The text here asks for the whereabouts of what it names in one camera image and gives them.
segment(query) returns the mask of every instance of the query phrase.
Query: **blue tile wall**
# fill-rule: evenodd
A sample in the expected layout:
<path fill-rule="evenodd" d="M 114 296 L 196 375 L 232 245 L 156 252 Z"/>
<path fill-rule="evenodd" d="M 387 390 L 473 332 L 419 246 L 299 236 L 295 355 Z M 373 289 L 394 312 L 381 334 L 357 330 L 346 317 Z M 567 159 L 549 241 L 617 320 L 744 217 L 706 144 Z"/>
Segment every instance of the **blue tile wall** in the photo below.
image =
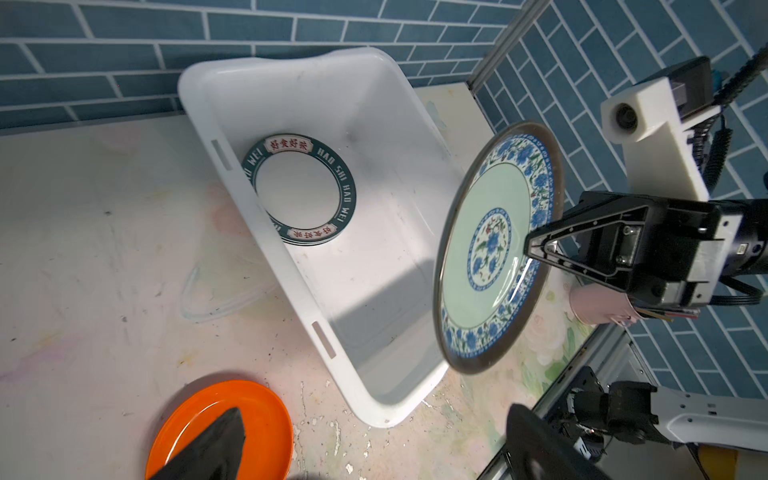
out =
<path fill-rule="evenodd" d="M 0 128 L 179 111 L 178 75 L 223 58 L 375 46 L 414 87 L 466 81 L 521 3 L 2 1 Z"/>
<path fill-rule="evenodd" d="M 708 55 L 723 78 L 768 41 L 768 2 L 758 0 L 553 0 L 477 90 L 500 131 L 543 121 L 564 153 L 566 205 L 587 189 L 627 191 L 621 148 L 601 134 L 600 103 L 678 62 Z M 768 196 L 768 74 L 726 111 L 733 143 L 713 196 Z M 567 251 L 575 244 L 564 244 Z M 759 276 L 747 277 L 768 290 Z M 731 292 L 719 286 L 717 294 Z M 768 398 L 768 301 L 707 307 L 698 319 L 648 320 L 630 328 L 663 386 Z"/>

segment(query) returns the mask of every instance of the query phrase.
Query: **basin handle slot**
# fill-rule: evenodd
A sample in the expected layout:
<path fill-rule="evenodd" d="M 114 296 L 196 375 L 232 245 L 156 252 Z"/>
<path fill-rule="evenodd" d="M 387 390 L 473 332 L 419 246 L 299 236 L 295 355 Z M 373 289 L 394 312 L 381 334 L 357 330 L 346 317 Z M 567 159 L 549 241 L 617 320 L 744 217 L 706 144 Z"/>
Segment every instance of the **basin handle slot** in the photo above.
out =
<path fill-rule="evenodd" d="M 312 328 L 315 329 L 315 333 L 317 333 L 317 336 L 320 337 L 320 342 L 323 344 L 324 347 L 326 347 L 326 353 L 328 353 L 328 356 L 331 359 L 333 359 L 333 357 L 336 356 L 336 352 L 333 351 L 331 342 L 328 341 L 328 337 L 326 337 L 326 334 L 323 332 L 323 329 L 320 327 L 320 324 L 318 322 L 314 322 L 312 324 Z"/>
<path fill-rule="evenodd" d="M 214 146 L 214 150 L 216 151 L 216 155 L 219 157 L 219 161 L 224 166 L 224 168 L 227 171 L 232 171 L 232 165 L 230 165 L 230 162 L 227 160 L 227 156 L 224 154 L 224 151 L 221 149 L 221 144 L 219 144 L 218 140 L 211 140 L 210 144 Z"/>

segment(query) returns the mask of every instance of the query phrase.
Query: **blue floral pattern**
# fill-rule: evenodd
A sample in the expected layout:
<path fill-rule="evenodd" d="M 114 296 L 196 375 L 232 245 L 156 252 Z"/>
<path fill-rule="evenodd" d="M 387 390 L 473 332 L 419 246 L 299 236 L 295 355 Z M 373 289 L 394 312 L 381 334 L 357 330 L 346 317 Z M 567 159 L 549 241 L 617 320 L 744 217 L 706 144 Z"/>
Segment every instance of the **blue floral pattern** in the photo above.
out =
<path fill-rule="evenodd" d="M 554 207 L 554 176 L 549 154 L 543 143 L 533 135 L 528 134 L 507 138 L 488 154 L 472 183 L 476 182 L 491 167 L 500 163 L 515 165 L 525 177 L 531 198 L 529 229 L 533 230 L 550 222 Z M 496 232 L 494 229 L 483 230 L 483 238 L 478 239 L 481 227 L 490 223 L 486 220 L 487 218 L 484 218 L 480 223 L 471 242 L 472 247 L 467 260 L 470 282 L 479 275 L 483 275 L 482 278 L 495 280 L 494 277 L 503 270 L 504 264 L 499 258 L 499 250 L 507 249 L 508 245 L 502 246 L 503 235 L 501 232 Z M 493 240 L 491 239 L 492 233 L 498 233 L 498 236 L 494 237 Z M 477 255 L 473 255 L 475 249 L 478 250 Z M 515 281 L 512 282 L 510 290 L 504 296 L 501 304 L 486 321 L 474 328 L 465 329 L 453 323 L 443 303 L 441 308 L 442 331 L 448 348 L 463 358 L 474 358 L 488 350 L 515 321 L 518 311 L 533 286 L 538 268 L 538 261 L 524 257 L 518 268 Z M 486 281 L 488 282 L 487 285 L 490 286 L 493 280 Z"/>
<path fill-rule="evenodd" d="M 494 208 L 480 220 L 467 255 L 467 278 L 473 289 L 489 288 L 501 274 L 511 234 L 511 220 L 503 208 Z"/>

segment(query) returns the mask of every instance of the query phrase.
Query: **table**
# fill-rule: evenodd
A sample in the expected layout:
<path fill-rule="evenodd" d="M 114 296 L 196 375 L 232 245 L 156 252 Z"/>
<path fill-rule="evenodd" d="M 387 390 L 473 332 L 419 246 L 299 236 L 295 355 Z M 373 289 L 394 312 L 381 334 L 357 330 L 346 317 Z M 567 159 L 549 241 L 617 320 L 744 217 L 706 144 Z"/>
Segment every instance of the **table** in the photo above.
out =
<path fill-rule="evenodd" d="M 492 136 L 463 84 L 417 91 L 466 168 Z M 224 379 L 293 420 L 289 478 L 475 478 L 590 328 L 554 270 L 489 371 L 400 425 L 349 411 L 185 116 L 0 137 L 0 477 L 142 478 L 165 418 Z"/>

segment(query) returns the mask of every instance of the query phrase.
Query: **white plastic bin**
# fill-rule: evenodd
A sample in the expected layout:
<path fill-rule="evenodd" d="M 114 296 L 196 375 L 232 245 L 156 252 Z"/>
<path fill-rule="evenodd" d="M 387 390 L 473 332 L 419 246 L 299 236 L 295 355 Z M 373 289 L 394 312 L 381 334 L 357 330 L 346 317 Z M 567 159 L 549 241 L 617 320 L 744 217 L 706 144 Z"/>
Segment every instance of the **white plastic bin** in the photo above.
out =
<path fill-rule="evenodd" d="M 376 427 L 402 421 L 447 369 L 432 282 L 463 175 L 398 65 L 375 48 L 209 61 L 181 75 L 179 95 L 351 409 Z M 240 166 L 288 132 L 330 146 L 355 179 L 355 213 L 322 245 L 284 243 Z"/>

